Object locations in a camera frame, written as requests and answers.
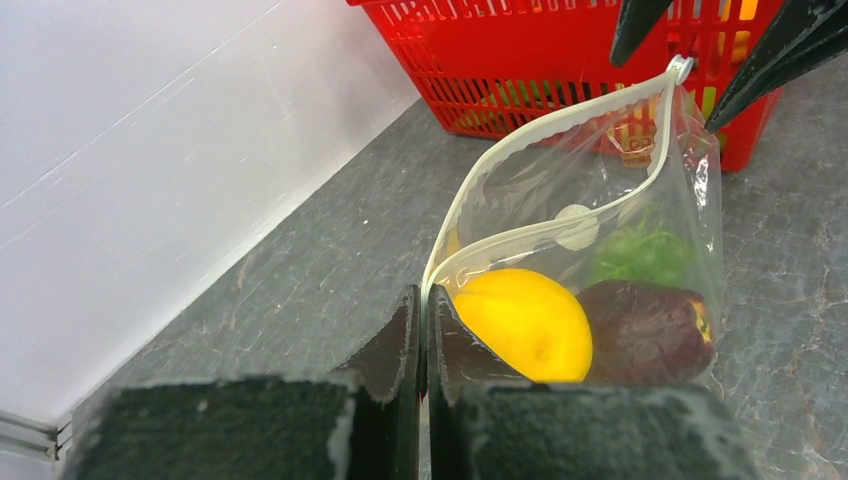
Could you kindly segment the yellow lemon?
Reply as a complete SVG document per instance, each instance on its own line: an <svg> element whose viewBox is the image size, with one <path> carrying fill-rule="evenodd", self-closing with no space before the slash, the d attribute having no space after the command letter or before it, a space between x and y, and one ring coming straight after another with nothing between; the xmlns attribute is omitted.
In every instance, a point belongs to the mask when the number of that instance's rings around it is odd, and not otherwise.
<svg viewBox="0 0 848 480"><path fill-rule="evenodd" d="M587 314L565 287L531 270L482 273L452 295L460 320L535 382L581 382L593 360Z"/></svg>

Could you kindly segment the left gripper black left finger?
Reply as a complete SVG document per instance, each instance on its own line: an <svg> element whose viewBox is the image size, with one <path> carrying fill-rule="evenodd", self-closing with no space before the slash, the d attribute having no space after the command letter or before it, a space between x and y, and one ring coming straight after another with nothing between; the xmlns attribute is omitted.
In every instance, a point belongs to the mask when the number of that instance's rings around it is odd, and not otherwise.
<svg viewBox="0 0 848 480"><path fill-rule="evenodd" d="M414 479L420 293L325 372L125 387L78 441L68 479Z"/></svg>

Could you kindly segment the dark red plum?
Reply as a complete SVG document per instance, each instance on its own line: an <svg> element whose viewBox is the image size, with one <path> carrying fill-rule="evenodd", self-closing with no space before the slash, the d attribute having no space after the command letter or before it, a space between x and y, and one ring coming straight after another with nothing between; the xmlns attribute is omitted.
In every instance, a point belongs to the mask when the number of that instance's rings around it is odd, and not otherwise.
<svg viewBox="0 0 848 480"><path fill-rule="evenodd" d="M588 382L689 382L713 360L706 300L693 290L603 280L580 291L577 300L593 339Z"/></svg>

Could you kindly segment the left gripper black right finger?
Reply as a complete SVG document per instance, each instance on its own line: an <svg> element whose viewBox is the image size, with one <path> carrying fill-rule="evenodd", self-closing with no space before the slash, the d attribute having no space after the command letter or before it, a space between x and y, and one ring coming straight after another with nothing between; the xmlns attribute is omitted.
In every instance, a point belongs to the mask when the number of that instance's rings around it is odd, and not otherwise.
<svg viewBox="0 0 848 480"><path fill-rule="evenodd" d="M697 385L537 384L427 295L436 479L754 479L735 420Z"/></svg>

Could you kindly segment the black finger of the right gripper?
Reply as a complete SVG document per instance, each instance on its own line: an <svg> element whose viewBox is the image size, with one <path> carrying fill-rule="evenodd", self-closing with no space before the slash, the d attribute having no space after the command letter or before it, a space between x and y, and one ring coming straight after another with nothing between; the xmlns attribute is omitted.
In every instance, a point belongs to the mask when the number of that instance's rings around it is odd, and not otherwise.
<svg viewBox="0 0 848 480"><path fill-rule="evenodd" d="M715 133L764 95L847 52L845 0L787 0L721 95Z"/></svg>
<svg viewBox="0 0 848 480"><path fill-rule="evenodd" d="M623 67L645 38L667 14L672 0L622 0L613 35L609 60Z"/></svg>

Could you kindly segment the clear dotted zip top bag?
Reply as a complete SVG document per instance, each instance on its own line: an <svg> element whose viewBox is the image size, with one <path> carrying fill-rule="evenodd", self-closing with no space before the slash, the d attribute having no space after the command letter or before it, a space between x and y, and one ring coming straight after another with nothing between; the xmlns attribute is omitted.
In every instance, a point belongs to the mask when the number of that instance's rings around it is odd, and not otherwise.
<svg viewBox="0 0 848 480"><path fill-rule="evenodd" d="M706 300L716 350L724 284L719 143L684 83L693 60L546 114L484 152L454 197L422 290L518 268L577 298L600 242L654 214L691 241L684 285Z"/></svg>

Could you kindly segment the green grape bunch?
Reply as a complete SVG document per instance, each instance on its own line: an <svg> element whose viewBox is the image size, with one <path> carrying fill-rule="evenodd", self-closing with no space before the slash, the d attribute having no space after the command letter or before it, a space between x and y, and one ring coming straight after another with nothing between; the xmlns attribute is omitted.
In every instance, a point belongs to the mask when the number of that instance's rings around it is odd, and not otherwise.
<svg viewBox="0 0 848 480"><path fill-rule="evenodd" d="M654 214L606 236L591 265L591 282L626 280L681 287L692 263L691 241L667 229Z"/></svg>

